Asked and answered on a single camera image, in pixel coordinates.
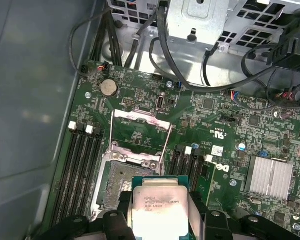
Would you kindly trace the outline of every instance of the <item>ram slot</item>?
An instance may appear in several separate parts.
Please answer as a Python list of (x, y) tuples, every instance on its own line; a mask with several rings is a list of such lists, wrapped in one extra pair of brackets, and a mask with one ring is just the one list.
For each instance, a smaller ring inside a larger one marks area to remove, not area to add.
[(97, 172), (98, 172), (98, 159), (101, 148), (102, 136), (95, 140), (95, 147), (91, 155), (91, 167), (88, 168), (87, 179), (86, 179), (86, 188), (84, 191), (84, 198), (82, 200), (82, 207), (79, 211), (80, 215), (87, 215), (86, 209), (90, 207), (92, 194), (96, 187)]
[(170, 162), (170, 168), (169, 168), (168, 175), (172, 176), (174, 174), (174, 170), (175, 170), (175, 167), (177, 165), (177, 161), (178, 161), (179, 156), (180, 156), (179, 152), (175, 152), (175, 151), (173, 152), (171, 162)]
[(85, 178), (84, 171), (88, 163), (90, 152), (92, 151), (91, 146), (93, 143), (93, 138), (91, 138), (90, 136), (86, 136), (84, 142), (85, 142), (84, 147), (78, 160), (79, 165), (78, 168), (76, 169), (75, 174), (73, 175), (74, 184), (71, 189), (70, 201), (66, 213), (67, 217), (71, 215), (75, 215), (76, 212), (80, 191), (81, 191), (80, 185), (83, 179)]
[(79, 145), (80, 140), (81, 140), (81, 135), (72, 133), (68, 152), (66, 154), (65, 167), (62, 171), (62, 175), (59, 183), (59, 189), (57, 192), (57, 197), (53, 208), (53, 218), (50, 223), (50, 227), (56, 225), (60, 220), (61, 214), (59, 209), (62, 206), (61, 205), (62, 198), (64, 197), (64, 191), (67, 186), (67, 175), (69, 173), (69, 169), (72, 167), (73, 155)]
[(182, 174), (182, 170), (183, 170), (183, 166), (184, 166), (184, 153), (181, 152), (180, 156), (177, 159), (176, 165), (174, 167), (174, 174), (176, 176), (179, 176)]
[(88, 177), (87, 171), (89, 170), (89, 167), (91, 167), (91, 155), (94, 152), (95, 143), (96, 143), (96, 139), (93, 138), (89, 139), (89, 143), (87, 145), (88, 151), (86, 151), (85, 153), (85, 161), (81, 168), (77, 192), (74, 199), (75, 206), (73, 208), (72, 215), (78, 215), (78, 212), (82, 207), (82, 200), (85, 194), (85, 188), (86, 188), (87, 177)]
[(86, 146), (86, 137), (84, 135), (80, 135), (79, 144), (71, 157), (71, 167), (66, 176), (66, 185), (61, 200), (61, 208), (59, 209), (59, 213), (58, 213), (58, 215), (60, 215), (59, 220), (63, 220), (66, 217), (68, 217), (67, 212), (69, 209), (69, 204), (71, 203), (72, 190), (76, 181), (75, 174), (80, 165), (79, 159), (85, 146)]

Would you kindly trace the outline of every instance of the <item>dimm slot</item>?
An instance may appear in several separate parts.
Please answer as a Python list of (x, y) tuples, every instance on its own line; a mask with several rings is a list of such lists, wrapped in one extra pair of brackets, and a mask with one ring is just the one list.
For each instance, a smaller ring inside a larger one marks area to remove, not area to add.
[(75, 194), (75, 199), (74, 202), (76, 203), (76, 206), (74, 206), (73, 210), (72, 210), (72, 215), (77, 215), (78, 209), (81, 207), (81, 201), (82, 201), (82, 194), (85, 190), (85, 183), (86, 183), (86, 178), (88, 177), (86, 172), (87, 172), (87, 168), (90, 165), (90, 158), (91, 158), (91, 153), (94, 150), (94, 142), (95, 140), (93, 138), (90, 138), (88, 140), (88, 144), (87, 144), (87, 151), (85, 153), (85, 157), (84, 157), (84, 163), (83, 166), (81, 168), (81, 172), (80, 172), (80, 178), (77, 184), (77, 191)]
[(178, 162), (180, 161), (180, 155), (181, 152), (179, 151), (174, 151), (172, 160), (171, 160), (171, 166), (170, 166), (170, 171), (169, 175), (173, 176), (176, 171), (178, 171)]
[(193, 162), (193, 164), (191, 167), (191, 174), (189, 176), (189, 182), (190, 182), (189, 190), (190, 191), (193, 191), (193, 189), (194, 189), (194, 182), (195, 182), (196, 174), (198, 174), (197, 169), (198, 169), (198, 164), (199, 164), (198, 160), (193, 160), (192, 162)]
[(185, 153), (182, 152), (178, 159), (176, 176), (180, 176), (180, 175), (184, 174), (185, 158), (187, 158), (187, 157), (186, 157)]
[(83, 145), (83, 149), (81, 154), (79, 155), (79, 159), (77, 159), (78, 161), (78, 166), (75, 169), (75, 172), (73, 172), (73, 185), (71, 185), (71, 190), (69, 193), (70, 196), (70, 201), (69, 201), (69, 205), (66, 208), (66, 216), (69, 217), (73, 214), (73, 209), (76, 207), (76, 201), (75, 198), (77, 196), (77, 187), (78, 187), (78, 183), (80, 182), (82, 176), (82, 171), (84, 169), (85, 166), (85, 157), (87, 152), (91, 151), (88, 146), (89, 146), (89, 142), (90, 142), (91, 138), (88, 136), (84, 137), (84, 145)]
[(74, 172), (76, 171), (79, 161), (78, 158), (81, 155), (83, 148), (85, 146), (85, 136), (80, 135), (80, 141), (77, 147), (74, 150), (74, 153), (71, 157), (71, 167), (66, 176), (66, 183), (64, 186), (64, 191), (62, 193), (61, 206), (59, 208), (58, 215), (60, 216), (59, 221), (65, 219), (67, 217), (67, 209), (69, 207), (70, 198), (71, 198), (71, 190), (74, 184), (75, 176)]
[(98, 159), (99, 159), (99, 155), (100, 155), (100, 147), (101, 147), (101, 142), (102, 142), (102, 136), (101, 135), (95, 143), (95, 149), (93, 151), (93, 155), (92, 155), (92, 166), (89, 168), (89, 173), (88, 173), (88, 178), (86, 181), (86, 190), (85, 190), (85, 194), (84, 194), (84, 199), (83, 199), (83, 207), (81, 208), (81, 215), (86, 215), (87, 213), (86, 211), (86, 207), (89, 207), (88, 205), (91, 204), (91, 200), (92, 200), (92, 192), (94, 191), (95, 187), (96, 187), (96, 177), (97, 177), (97, 171), (98, 171)]
[(189, 180), (195, 170), (195, 165), (196, 165), (196, 161), (198, 160), (198, 156), (194, 155), (194, 153), (191, 154), (190, 156), (190, 171), (188, 172), (189, 173)]
[(71, 167), (71, 164), (69, 164), (69, 161), (71, 159), (71, 156), (73, 156), (74, 151), (78, 145), (78, 142), (80, 140), (80, 136), (77, 134), (72, 134), (71, 135), (71, 140), (70, 140), (70, 147), (68, 148), (68, 152), (66, 154), (66, 160), (65, 160), (65, 168), (62, 171), (62, 175), (61, 175), (61, 181), (59, 183), (59, 189), (57, 191), (57, 197), (56, 197), (56, 201), (54, 204), (54, 208), (53, 208), (53, 217), (52, 217), (52, 221), (50, 222), (50, 228), (53, 227), (57, 222), (58, 222), (58, 211), (60, 208), (60, 204), (61, 204), (61, 198), (63, 196), (63, 190), (65, 188), (65, 184), (66, 184), (66, 175), (69, 171), (69, 168)]
[(183, 152), (181, 152), (177, 158), (177, 162), (176, 162), (176, 165), (174, 168), (174, 175), (176, 175), (176, 176), (179, 176), (182, 173), (183, 158), (184, 158), (184, 154), (183, 154)]

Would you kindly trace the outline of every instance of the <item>wire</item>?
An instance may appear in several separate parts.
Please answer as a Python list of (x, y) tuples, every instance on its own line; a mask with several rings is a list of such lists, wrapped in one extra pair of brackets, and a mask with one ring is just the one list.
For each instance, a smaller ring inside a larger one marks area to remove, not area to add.
[(109, 36), (110, 51), (111, 51), (111, 58), (112, 58), (113, 65), (122, 67), (121, 50), (120, 50), (120, 44), (116, 32), (114, 18), (111, 12), (107, 12), (105, 17), (107, 21), (106, 27)]
[(127, 0), (128, 5), (137, 5), (136, 0)]
[(238, 94), (238, 91), (231, 91), (231, 100), (234, 100)]
[(102, 17), (91, 53), (91, 60), (99, 61), (102, 53), (102, 46), (106, 36), (107, 21), (105, 16)]
[(109, 13), (111, 11), (111, 8), (107, 8), (105, 9), (102, 13), (96, 15), (96, 16), (92, 16), (82, 22), (80, 22), (79, 24), (75, 25), (72, 30), (71, 30), (71, 33), (70, 33), (70, 36), (69, 36), (69, 56), (70, 56), (70, 62), (72, 64), (72, 67), (74, 68), (74, 70), (82, 77), (89, 77), (91, 75), (93, 75), (96, 71), (98, 71), (97, 69), (94, 69), (92, 72), (90, 73), (83, 73), (81, 72), (78, 68), (77, 68), (77, 65), (75, 63), (75, 60), (74, 60), (74, 54), (73, 54), (73, 40), (74, 40), (74, 35), (76, 33), (76, 31), (83, 25), (87, 24), (87, 23), (90, 23), (94, 20), (97, 20), (99, 18), (101, 18), (103, 15), (105, 15), (106, 13)]
[[(271, 48), (274, 48), (274, 47), (276, 47), (276, 46), (277, 46), (277, 44), (265, 44), (265, 45), (259, 45), (259, 46), (256, 46), (256, 47), (252, 48), (251, 50), (249, 50), (249, 51), (243, 56), (243, 58), (242, 58), (242, 60), (241, 60), (241, 69), (242, 69), (243, 74), (244, 74), (247, 78), (253, 76), (253, 74), (252, 74), (252, 73), (249, 71), (249, 69), (247, 68), (247, 58), (248, 58), (248, 56), (249, 56), (251, 53), (253, 53), (253, 52), (257, 51), (257, 50), (260, 50), (260, 49), (271, 49)], [(256, 82), (256, 83), (258, 83), (259, 85), (261, 85), (261, 86), (264, 88), (264, 90), (267, 91), (267, 85), (266, 85), (263, 81), (261, 81), (260, 79), (257, 78), (256, 80), (254, 80), (254, 82)]]
[(202, 78), (202, 75), (201, 75), (201, 82), (202, 82), (202, 85), (205, 85), (205, 86), (208, 86), (208, 87), (211, 87), (211, 84), (208, 80), (208, 76), (207, 76), (207, 65), (208, 65), (208, 61), (209, 61), (209, 58), (215, 54), (216, 50), (218, 49), (219, 47), (219, 43), (217, 42), (213, 48), (211, 49), (211, 51), (205, 51), (204, 53), (204, 60), (201, 64), (201, 72), (202, 72), (202, 75), (203, 75), (203, 78)]
[(268, 84), (266, 85), (266, 90), (265, 90), (266, 99), (268, 100), (269, 103), (271, 103), (274, 106), (278, 106), (278, 105), (275, 101), (273, 101), (270, 98), (270, 86), (271, 86), (271, 83), (274, 81), (277, 72), (278, 72), (277, 70), (273, 71), (273, 73), (271, 74), (271, 76), (269, 78)]
[(172, 75), (168, 72), (165, 72), (164, 70), (162, 70), (155, 62), (152, 54), (154, 51), (154, 46), (155, 46), (155, 42), (159, 41), (159, 38), (156, 37), (154, 39), (152, 39), (151, 43), (150, 43), (150, 48), (149, 48), (149, 58), (150, 58), (150, 62), (152, 63), (152, 65), (154, 66), (154, 68), (157, 70), (157, 72), (159, 74), (161, 74), (162, 76), (164, 76), (165, 78), (171, 79), (171, 80), (178, 80), (178, 78), (175, 75)]
[(276, 106), (271, 106), (271, 107), (266, 107), (266, 108), (251, 108), (248, 106), (243, 105), (241, 102), (239, 102), (236, 98), (238, 97), (239, 92), (236, 92), (233, 96), (232, 101), (237, 104), (240, 108), (249, 110), (249, 111), (254, 111), (254, 112), (266, 112), (266, 111), (271, 111), (276, 108)]
[[(157, 13), (155, 12), (141, 27), (140, 29), (136, 32), (136, 35), (141, 36), (141, 34), (144, 32), (145, 29), (147, 29), (151, 24), (155, 22), (157, 18)], [(133, 40), (131, 51), (129, 56), (127, 57), (124, 67), (125, 68), (130, 68), (132, 61), (134, 60), (134, 57), (136, 55), (137, 49), (139, 46), (139, 41), (138, 40)]]
[(253, 75), (251, 77), (248, 77), (242, 81), (232, 83), (229, 85), (224, 85), (224, 86), (217, 86), (217, 87), (197, 87), (190, 85), (187, 80), (184, 78), (184, 76), (181, 74), (179, 71), (174, 59), (171, 56), (168, 44), (167, 44), (167, 36), (166, 36), (166, 21), (165, 21), (165, 7), (160, 7), (158, 12), (157, 12), (157, 25), (158, 25), (158, 33), (159, 33), (159, 41), (162, 47), (162, 51), (164, 54), (164, 57), (170, 66), (171, 70), (174, 72), (174, 74), (177, 76), (177, 78), (181, 81), (181, 83), (188, 88), (189, 90), (193, 92), (198, 92), (198, 93), (214, 93), (214, 92), (220, 92), (228, 89), (234, 89), (241, 87), (247, 83), (250, 83), (251, 81), (258, 79), (259, 77), (270, 73), (275, 69), (274, 66), (269, 67), (256, 75)]
[(292, 71), (292, 79), (290, 83), (289, 93), (291, 93), (292, 90), (294, 89), (294, 85), (295, 85), (295, 72)]
[(289, 92), (283, 92), (283, 93), (279, 93), (276, 95), (276, 98), (279, 98), (279, 97), (283, 97), (283, 99), (280, 101), (280, 102), (275, 102), (273, 100), (271, 100), (269, 98), (269, 90), (270, 90), (270, 85), (271, 83), (273, 82), (273, 80), (275, 79), (275, 74), (276, 74), (276, 71), (273, 72), (273, 74), (271, 75), (269, 81), (268, 81), (268, 84), (267, 84), (267, 99), (269, 100), (269, 102), (271, 104), (273, 104), (275, 107), (277, 108), (281, 108), (281, 109), (290, 109), (290, 110), (299, 110), (300, 109), (300, 106), (288, 106), (288, 105), (283, 105), (284, 102), (287, 101), (287, 98), (290, 98), (290, 100), (294, 101), (294, 99), (292, 98), (291, 99), (291, 95), (292, 95), (292, 89), (293, 89), (293, 85), (294, 85), (294, 75), (291, 79), (291, 84), (290, 84), (290, 88), (289, 88)]

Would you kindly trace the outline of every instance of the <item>chipset heatsink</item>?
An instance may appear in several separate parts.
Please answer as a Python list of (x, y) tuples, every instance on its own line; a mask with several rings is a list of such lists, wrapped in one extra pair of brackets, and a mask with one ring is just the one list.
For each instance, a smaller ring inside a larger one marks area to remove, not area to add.
[(253, 156), (245, 190), (250, 193), (287, 200), (293, 174), (293, 162)]

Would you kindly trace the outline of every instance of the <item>cable connector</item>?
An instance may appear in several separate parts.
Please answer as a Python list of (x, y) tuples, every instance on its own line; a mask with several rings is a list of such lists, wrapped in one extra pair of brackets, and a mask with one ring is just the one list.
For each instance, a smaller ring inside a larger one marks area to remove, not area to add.
[(138, 41), (138, 43), (140, 42), (140, 38), (141, 38), (141, 36), (139, 34), (132, 35), (132, 39)]
[(99, 71), (106, 72), (109, 70), (109, 63), (104, 61), (100, 66), (97, 67)]
[(217, 42), (217, 43), (213, 46), (213, 48), (211, 49), (211, 51), (205, 51), (204, 56), (205, 56), (205, 57), (208, 56), (208, 55), (212, 56), (212, 55), (215, 54), (215, 52), (218, 50), (218, 47), (219, 47), (219, 43)]

